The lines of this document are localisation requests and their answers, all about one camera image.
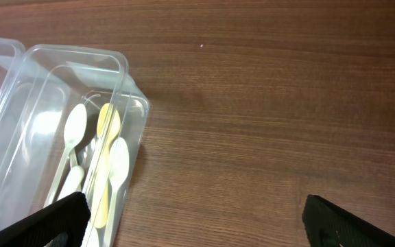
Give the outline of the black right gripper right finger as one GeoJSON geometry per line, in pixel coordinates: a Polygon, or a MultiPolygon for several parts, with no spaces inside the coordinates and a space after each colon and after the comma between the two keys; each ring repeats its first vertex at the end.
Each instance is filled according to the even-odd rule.
{"type": "Polygon", "coordinates": [[[302,221],[311,247],[395,247],[395,236],[317,195],[307,196],[302,221]]]}

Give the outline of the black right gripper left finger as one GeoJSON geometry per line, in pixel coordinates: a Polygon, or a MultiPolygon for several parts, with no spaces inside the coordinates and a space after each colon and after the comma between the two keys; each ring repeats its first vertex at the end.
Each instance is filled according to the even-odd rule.
{"type": "Polygon", "coordinates": [[[0,247],[78,247],[90,217],[85,194],[74,192],[1,230],[0,247]]]}

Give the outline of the white plastic spoon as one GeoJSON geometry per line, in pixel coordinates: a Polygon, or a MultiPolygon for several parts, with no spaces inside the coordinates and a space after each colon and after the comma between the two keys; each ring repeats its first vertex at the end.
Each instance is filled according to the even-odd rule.
{"type": "MultiPolygon", "coordinates": [[[[84,177],[84,169],[78,165],[77,162],[77,155],[75,154],[75,150],[72,150],[69,155],[69,160],[70,160],[70,166],[71,166],[71,172],[74,169],[78,169],[78,173],[80,174],[80,182],[77,185],[77,190],[81,190],[81,180],[84,177]]],[[[82,245],[81,247],[99,247],[99,238],[98,238],[98,233],[97,230],[94,228],[94,226],[91,224],[91,222],[87,223],[87,227],[85,230],[84,238],[82,240],[82,245]]]]}
{"type": "Polygon", "coordinates": [[[129,151],[128,146],[122,137],[115,140],[110,151],[110,173],[109,182],[111,185],[110,206],[108,210],[108,221],[104,231],[104,246],[112,246],[112,232],[117,214],[117,201],[120,187],[126,181],[129,173],[129,151]]]}
{"type": "Polygon", "coordinates": [[[80,190],[82,179],[84,178],[83,167],[77,165],[72,167],[58,196],[58,200],[80,190]]]}
{"type": "Polygon", "coordinates": [[[70,112],[64,126],[64,151],[58,163],[55,176],[45,199],[44,207],[53,203],[59,188],[67,158],[75,146],[83,139],[86,130],[87,112],[83,104],[77,104],[70,112]]]}

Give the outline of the yellow plastic spoon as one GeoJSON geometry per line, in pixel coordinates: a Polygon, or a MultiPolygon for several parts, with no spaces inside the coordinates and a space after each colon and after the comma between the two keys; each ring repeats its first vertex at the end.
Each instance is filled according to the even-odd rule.
{"type": "Polygon", "coordinates": [[[110,172],[110,147],[121,128],[117,110],[110,110],[109,103],[104,104],[97,121],[97,136],[101,149],[94,170],[93,194],[91,205],[91,223],[95,228],[103,228],[108,218],[108,175],[110,172]]]}

